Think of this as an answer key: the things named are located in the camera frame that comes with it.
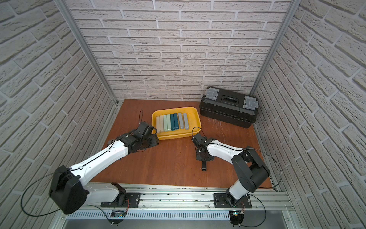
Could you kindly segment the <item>long beige bar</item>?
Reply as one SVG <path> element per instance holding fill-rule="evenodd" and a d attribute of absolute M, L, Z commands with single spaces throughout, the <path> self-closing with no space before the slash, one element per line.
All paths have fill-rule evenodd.
<path fill-rule="evenodd" d="M 164 116 L 163 115 L 159 116 L 159 121 L 160 121 L 160 125 L 159 125 L 160 132 L 163 133 L 165 131 L 165 129 L 164 129 Z"/>

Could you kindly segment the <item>pale green bar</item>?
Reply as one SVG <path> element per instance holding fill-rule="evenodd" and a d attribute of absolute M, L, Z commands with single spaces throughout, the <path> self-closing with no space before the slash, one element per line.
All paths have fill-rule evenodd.
<path fill-rule="evenodd" d="M 163 115 L 163 121 L 164 121 L 164 132 L 168 131 L 168 122 L 167 122 L 167 115 Z"/>

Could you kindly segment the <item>light mint bar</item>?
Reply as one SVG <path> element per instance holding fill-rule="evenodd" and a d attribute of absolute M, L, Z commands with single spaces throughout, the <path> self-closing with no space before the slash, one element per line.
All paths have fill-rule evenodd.
<path fill-rule="evenodd" d="M 172 130 L 172 126 L 171 126 L 171 117 L 169 114 L 166 115 L 167 117 L 167 130 L 168 132 Z"/>

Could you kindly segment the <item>dark teal bar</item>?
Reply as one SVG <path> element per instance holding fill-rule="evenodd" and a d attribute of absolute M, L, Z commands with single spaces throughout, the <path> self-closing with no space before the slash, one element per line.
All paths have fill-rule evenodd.
<path fill-rule="evenodd" d="M 170 114 L 170 123 L 171 123 L 171 130 L 175 130 L 175 121 L 174 121 L 174 114 Z"/>

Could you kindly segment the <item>light grey bar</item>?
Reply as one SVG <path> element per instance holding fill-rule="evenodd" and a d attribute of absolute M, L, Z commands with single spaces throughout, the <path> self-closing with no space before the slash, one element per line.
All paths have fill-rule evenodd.
<path fill-rule="evenodd" d="M 182 113 L 178 113 L 178 121 L 179 121 L 179 128 L 184 129 L 185 125 L 184 125 L 184 120 L 183 120 Z"/>

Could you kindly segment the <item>short beige bar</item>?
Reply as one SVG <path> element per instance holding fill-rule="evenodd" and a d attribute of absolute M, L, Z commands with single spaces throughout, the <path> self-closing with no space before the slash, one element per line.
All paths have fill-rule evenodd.
<path fill-rule="evenodd" d="M 156 129 L 157 129 L 157 133 L 160 133 L 160 116 L 156 117 Z"/>

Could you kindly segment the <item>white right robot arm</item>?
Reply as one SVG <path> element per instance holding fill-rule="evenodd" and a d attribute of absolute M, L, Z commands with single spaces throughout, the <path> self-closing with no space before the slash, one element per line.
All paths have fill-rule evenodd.
<path fill-rule="evenodd" d="M 196 159 L 202 162 L 220 158 L 233 165 L 238 180 L 226 191 L 226 202 L 236 206 L 248 193 L 255 192 L 270 177 L 271 172 L 252 147 L 236 148 L 201 134 L 192 137 Z"/>

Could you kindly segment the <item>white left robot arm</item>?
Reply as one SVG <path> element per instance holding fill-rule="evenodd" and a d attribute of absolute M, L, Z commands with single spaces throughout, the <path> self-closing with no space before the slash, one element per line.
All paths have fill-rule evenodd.
<path fill-rule="evenodd" d="M 119 184 L 111 183 L 98 189 L 93 188 L 90 181 L 117 160 L 158 144 L 157 129 L 147 122 L 141 122 L 137 129 L 118 136 L 90 158 L 70 168 L 57 168 L 52 177 L 49 197 L 66 215 L 93 203 L 100 203 L 103 207 L 123 207 L 128 201 L 125 189 Z"/>

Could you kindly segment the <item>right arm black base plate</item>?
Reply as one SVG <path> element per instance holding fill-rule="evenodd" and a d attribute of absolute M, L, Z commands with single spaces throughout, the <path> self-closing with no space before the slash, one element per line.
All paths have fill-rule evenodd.
<path fill-rule="evenodd" d="M 250 209 L 252 208 L 252 202 L 248 195 L 243 196 L 236 204 L 231 205 L 226 198 L 225 193 L 214 193 L 213 202 L 215 209 Z"/>

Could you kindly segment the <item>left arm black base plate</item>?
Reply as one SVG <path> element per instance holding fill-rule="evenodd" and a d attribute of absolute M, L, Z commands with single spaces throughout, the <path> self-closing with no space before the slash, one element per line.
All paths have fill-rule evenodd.
<path fill-rule="evenodd" d="M 113 201 L 105 201 L 101 203 L 102 208 L 137 208 L 140 202 L 141 193 L 122 193 Z"/>

